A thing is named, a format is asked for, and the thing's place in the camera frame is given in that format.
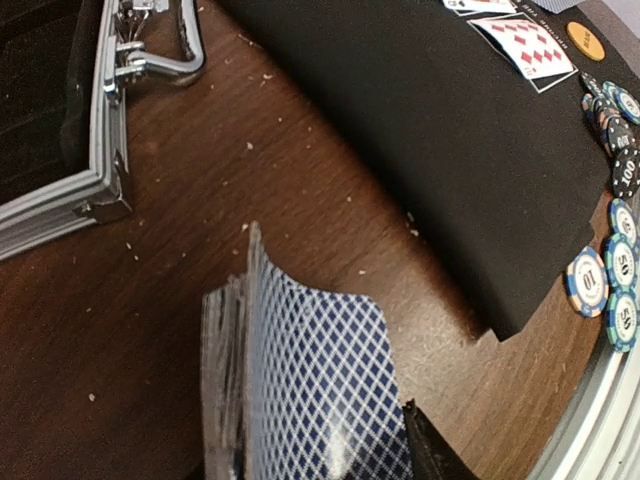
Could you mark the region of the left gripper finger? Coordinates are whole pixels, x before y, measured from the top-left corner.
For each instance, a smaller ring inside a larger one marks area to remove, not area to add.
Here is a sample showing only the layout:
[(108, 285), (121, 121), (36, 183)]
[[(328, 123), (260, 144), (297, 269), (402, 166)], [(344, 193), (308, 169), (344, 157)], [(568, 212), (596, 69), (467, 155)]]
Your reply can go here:
[(415, 480), (478, 480), (414, 400), (402, 411)]

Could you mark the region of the grey playing card deck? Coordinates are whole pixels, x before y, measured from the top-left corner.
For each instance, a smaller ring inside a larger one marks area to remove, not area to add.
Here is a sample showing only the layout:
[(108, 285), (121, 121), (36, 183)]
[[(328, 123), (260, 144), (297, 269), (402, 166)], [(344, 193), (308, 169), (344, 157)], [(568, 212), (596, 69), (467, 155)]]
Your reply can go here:
[(287, 275), (249, 227), (247, 270), (203, 299), (208, 479), (409, 479), (384, 314)]

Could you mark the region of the white blue poker chip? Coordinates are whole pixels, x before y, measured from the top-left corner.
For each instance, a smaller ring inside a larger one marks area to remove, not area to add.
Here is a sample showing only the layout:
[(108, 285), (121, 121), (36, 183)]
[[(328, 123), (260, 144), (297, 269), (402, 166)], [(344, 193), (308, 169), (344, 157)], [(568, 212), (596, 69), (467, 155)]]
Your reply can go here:
[(569, 302), (583, 317), (594, 318), (605, 309), (609, 283), (604, 262), (598, 252), (586, 246), (565, 271)]

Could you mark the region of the spread black poker chips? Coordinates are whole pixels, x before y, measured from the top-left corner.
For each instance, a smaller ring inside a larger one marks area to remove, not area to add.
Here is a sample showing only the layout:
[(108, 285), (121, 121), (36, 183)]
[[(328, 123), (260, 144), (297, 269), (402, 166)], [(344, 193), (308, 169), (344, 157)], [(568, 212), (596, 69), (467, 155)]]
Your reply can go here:
[(603, 82), (581, 72), (580, 82), (585, 89), (581, 107), (594, 136), (609, 158), (610, 186), (613, 195), (631, 199), (639, 190), (639, 132), (638, 125), (627, 120), (605, 95)]

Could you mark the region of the teal white poker chip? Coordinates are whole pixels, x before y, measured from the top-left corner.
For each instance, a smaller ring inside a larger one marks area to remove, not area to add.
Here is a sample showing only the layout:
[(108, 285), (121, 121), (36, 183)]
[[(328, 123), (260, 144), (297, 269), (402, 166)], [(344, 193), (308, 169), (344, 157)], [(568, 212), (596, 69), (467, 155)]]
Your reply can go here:
[(640, 123), (639, 101), (628, 90), (609, 80), (603, 82), (603, 90), (627, 120), (636, 125)]

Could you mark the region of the ten of diamonds card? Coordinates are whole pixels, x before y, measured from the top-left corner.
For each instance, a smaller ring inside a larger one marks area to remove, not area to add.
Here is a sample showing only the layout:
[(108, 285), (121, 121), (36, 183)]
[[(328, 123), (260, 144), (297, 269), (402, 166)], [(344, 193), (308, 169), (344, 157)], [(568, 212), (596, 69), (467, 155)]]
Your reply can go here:
[(523, 16), (485, 17), (469, 23), (496, 42), (528, 80), (574, 71), (557, 41), (540, 25)]

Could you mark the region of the orange big blind button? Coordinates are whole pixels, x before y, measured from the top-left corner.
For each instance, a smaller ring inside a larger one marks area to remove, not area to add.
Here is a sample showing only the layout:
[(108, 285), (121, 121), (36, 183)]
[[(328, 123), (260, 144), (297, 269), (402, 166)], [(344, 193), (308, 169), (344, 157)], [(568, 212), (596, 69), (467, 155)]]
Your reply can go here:
[(598, 37), (581, 23), (571, 21), (566, 32), (577, 49), (592, 61), (600, 62), (606, 57), (606, 51)]

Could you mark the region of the aluminium poker chip case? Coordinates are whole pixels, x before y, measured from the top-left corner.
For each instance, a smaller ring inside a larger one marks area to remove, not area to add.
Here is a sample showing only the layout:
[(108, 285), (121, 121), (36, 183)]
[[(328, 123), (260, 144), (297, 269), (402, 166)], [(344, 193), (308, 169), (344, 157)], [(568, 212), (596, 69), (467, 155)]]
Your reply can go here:
[(205, 62), (193, 1), (3, 2), (2, 257), (128, 215), (127, 87)]

